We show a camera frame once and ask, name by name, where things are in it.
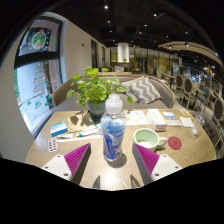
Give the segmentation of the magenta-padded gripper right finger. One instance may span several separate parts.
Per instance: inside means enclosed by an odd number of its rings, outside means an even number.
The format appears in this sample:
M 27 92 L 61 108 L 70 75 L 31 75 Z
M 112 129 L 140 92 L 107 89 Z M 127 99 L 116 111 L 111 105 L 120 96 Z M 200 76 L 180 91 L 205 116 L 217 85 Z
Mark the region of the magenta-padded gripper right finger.
M 182 169 L 182 167 L 167 154 L 158 155 L 136 143 L 133 144 L 132 153 L 145 185 Z

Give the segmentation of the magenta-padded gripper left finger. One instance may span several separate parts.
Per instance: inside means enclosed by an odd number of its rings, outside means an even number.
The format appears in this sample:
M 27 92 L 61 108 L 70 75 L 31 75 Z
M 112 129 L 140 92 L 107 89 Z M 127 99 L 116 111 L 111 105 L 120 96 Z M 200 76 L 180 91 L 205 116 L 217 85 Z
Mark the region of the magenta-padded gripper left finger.
M 42 169 L 79 185 L 90 154 L 91 144 L 87 143 L 65 156 L 57 154 Z

